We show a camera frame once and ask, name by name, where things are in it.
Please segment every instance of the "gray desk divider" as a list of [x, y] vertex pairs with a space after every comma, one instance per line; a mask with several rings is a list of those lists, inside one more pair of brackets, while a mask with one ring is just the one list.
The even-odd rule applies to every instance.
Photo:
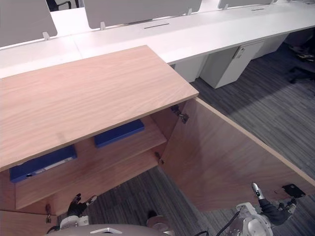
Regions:
[[226, 9], [228, 7], [235, 6], [247, 6], [247, 5], [256, 5], [256, 4], [271, 4], [277, 0], [220, 0], [218, 8]]
[[165, 16], [180, 16], [200, 9], [202, 0], [84, 0], [89, 26], [100, 28]]
[[0, 47], [56, 36], [46, 0], [0, 0]]

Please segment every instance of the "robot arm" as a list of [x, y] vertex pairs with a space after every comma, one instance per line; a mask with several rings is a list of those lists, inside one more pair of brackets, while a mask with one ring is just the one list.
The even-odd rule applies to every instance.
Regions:
[[67, 218], [63, 219], [60, 223], [60, 229], [66, 229], [70, 227], [77, 227], [77, 226], [84, 226], [89, 224], [89, 217], [88, 216], [82, 216], [82, 213], [84, 210], [95, 200], [97, 199], [97, 196], [92, 196], [89, 198], [86, 202], [81, 203], [81, 194], [77, 194], [72, 202], [70, 203], [70, 206], [68, 208], [67, 212]]
[[261, 214], [258, 214], [250, 203], [237, 205], [239, 218], [232, 222], [226, 236], [273, 236], [271, 228], [283, 224], [294, 213], [296, 209], [294, 198], [286, 207], [280, 204], [279, 208], [276, 208], [265, 199], [256, 183], [252, 183], [252, 189], [258, 198]]

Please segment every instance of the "black cable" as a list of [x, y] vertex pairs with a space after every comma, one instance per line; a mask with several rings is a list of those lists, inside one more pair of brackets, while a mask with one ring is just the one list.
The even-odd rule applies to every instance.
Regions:
[[209, 236], [209, 232], [208, 231], [201, 231], [200, 233], [197, 233], [195, 236], [200, 236], [206, 234], [206, 236]]
[[49, 234], [52, 230], [53, 231], [58, 231], [60, 229], [60, 227], [59, 226], [53, 226], [53, 227], [51, 227], [48, 231], [47, 231], [47, 233], [46, 234]]
[[232, 219], [216, 234], [216, 236], [219, 236], [220, 234], [222, 234], [222, 232], [226, 230], [226, 228], [232, 224], [233, 220], [235, 220], [235, 218], [240, 214], [240, 212], [241, 212], [240, 210], [236, 212], [235, 215], [232, 217]]

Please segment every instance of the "cabinet door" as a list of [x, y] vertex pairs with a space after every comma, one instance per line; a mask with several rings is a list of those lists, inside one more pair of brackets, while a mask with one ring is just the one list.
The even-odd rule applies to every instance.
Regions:
[[57, 218], [51, 216], [51, 223], [45, 223], [46, 215], [28, 214], [0, 210], [1, 236], [43, 236], [54, 225]]
[[251, 183], [269, 200], [289, 197], [281, 187], [296, 184], [315, 193], [315, 181], [258, 138], [202, 100], [189, 100], [163, 154], [165, 172], [199, 210], [257, 203]]

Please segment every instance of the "blue folder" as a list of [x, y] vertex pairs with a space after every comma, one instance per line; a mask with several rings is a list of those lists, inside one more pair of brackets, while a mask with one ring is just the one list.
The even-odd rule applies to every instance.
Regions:
[[10, 169], [10, 180], [13, 183], [20, 182], [75, 158], [77, 156], [73, 145], [61, 148], [44, 156], [29, 160], [22, 165], [12, 167]]
[[97, 148], [100, 148], [120, 139], [131, 136], [142, 130], [144, 130], [144, 124], [141, 122], [141, 120], [137, 119], [94, 136], [94, 143]]

